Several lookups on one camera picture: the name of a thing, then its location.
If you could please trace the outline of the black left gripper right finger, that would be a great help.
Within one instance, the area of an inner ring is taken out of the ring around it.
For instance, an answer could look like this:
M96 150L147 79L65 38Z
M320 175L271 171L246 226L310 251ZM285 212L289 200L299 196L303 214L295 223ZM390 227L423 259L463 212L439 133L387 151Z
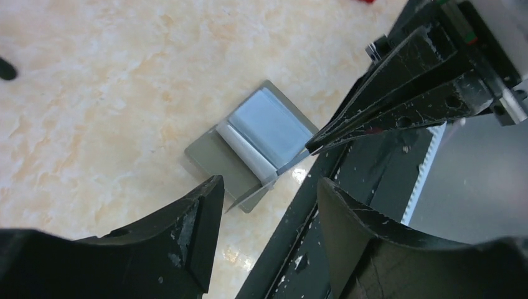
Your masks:
M346 212L362 251L331 269L336 298L526 298L527 239L479 244L407 227L326 180L318 199Z

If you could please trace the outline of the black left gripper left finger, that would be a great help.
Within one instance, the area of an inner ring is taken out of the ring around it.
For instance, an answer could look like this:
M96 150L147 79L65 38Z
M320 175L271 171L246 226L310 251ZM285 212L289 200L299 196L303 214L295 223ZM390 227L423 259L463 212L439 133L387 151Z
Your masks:
M212 176L103 237L1 230L2 298L201 298L209 291L224 204Z

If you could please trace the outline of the grey card holder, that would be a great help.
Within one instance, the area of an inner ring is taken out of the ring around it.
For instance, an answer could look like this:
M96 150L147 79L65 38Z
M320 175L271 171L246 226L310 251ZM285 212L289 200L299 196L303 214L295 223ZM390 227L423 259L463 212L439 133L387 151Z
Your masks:
M186 149L193 164L224 178L232 207L252 212L277 179L309 156L318 128L270 80Z

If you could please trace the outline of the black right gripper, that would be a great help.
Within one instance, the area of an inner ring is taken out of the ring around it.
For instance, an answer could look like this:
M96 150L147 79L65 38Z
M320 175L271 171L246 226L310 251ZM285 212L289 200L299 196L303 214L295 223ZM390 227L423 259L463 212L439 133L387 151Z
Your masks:
M410 1L394 28L368 48L373 60L338 114L306 144L322 153L363 136L497 115L527 120L515 86L521 66L469 1Z

